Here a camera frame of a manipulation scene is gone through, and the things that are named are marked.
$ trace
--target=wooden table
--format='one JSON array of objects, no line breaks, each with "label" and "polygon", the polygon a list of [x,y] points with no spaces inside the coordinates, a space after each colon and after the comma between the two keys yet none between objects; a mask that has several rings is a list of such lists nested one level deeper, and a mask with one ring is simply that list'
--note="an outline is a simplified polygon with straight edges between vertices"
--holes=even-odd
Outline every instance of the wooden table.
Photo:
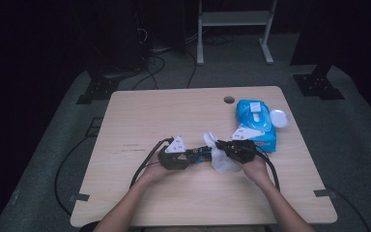
[{"label": "wooden table", "polygon": [[[225,97],[235,99],[226,103]],[[162,139],[181,135],[188,149],[205,146],[211,131],[228,141],[238,122],[241,99],[262,100],[270,110],[285,110],[288,127],[279,129],[277,151],[270,159],[281,192],[310,223],[332,223],[336,212],[294,116],[278,87],[236,87],[122,91],[112,95],[90,159],[71,224],[100,220],[128,191],[133,174]],[[209,162],[170,175],[146,192],[135,214],[135,226],[242,225],[276,223],[264,194],[242,172],[217,173]]]}]

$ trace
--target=white lid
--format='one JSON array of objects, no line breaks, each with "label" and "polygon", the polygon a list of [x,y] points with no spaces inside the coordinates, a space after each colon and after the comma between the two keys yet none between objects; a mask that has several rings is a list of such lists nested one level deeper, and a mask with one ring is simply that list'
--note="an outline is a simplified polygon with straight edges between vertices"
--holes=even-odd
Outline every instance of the white lid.
[{"label": "white lid", "polygon": [[288,125],[288,117],[284,110],[274,109],[270,113],[271,122],[276,128],[285,128]]}]

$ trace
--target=black tape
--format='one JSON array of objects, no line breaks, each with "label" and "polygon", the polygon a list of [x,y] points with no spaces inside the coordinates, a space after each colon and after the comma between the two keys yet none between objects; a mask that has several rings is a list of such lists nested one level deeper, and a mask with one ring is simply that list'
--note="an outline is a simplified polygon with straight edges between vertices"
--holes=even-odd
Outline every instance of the black tape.
[{"label": "black tape", "polygon": [[90,195],[79,193],[76,196],[76,200],[79,200],[79,201],[88,201],[89,200],[89,197],[90,197]]},{"label": "black tape", "polygon": [[316,197],[328,196],[330,197],[330,199],[334,199],[337,197],[335,192],[328,189],[314,190],[314,193]]}]

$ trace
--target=white cloth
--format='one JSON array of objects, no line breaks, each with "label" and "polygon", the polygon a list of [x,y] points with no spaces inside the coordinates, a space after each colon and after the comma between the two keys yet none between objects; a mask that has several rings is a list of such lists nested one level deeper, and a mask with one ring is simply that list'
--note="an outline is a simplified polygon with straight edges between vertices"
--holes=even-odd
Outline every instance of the white cloth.
[{"label": "white cloth", "polygon": [[227,157],[224,151],[216,148],[218,138],[211,132],[204,133],[204,141],[207,146],[212,148],[212,166],[218,173],[238,172],[241,168],[236,165],[230,158]]}]

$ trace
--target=gray carpet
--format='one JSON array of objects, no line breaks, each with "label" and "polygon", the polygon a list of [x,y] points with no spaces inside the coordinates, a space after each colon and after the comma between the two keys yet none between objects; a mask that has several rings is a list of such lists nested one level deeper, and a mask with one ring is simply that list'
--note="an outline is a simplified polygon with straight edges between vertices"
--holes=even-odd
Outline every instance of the gray carpet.
[{"label": "gray carpet", "polygon": [[[321,101],[303,97],[293,74],[311,73],[314,66],[291,67],[299,35],[270,35],[269,47],[274,65],[268,66],[258,45],[259,35],[236,36],[222,46],[205,46],[205,64],[196,68],[189,88],[231,86],[279,86],[297,120],[322,180],[352,202],[371,228],[371,108],[358,93],[352,79],[336,67],[328,73],[332,85],[345,100]],[[194,57],[195,43],[187,47]],[[185,88],[194,64],[187,53],[159,55],[164,69],[155,75],[158,89]],[[151,72],[161,67],[151,59]],[[130,90],[140,79],[125,79],[119,90]],[[102,117],[108,101],[75,104],[86,91],[90,78],[79,75],[65,95],[39,147],[26,168],[14,196],[0,217],[0,231],[78,231],[58,205],[54,182],[58,167],[68,152],[85,137],[94,117]],[[136,89],[154,89],[151,78]],[[96,139],[87,138],[69,156],[59,173],[59,197],[73,208]],[[315,225],[318,231],[366,231],[352,207],[338,194],[332,195],[337,222]],[[279,231],[277,225],[272,231]]]}]

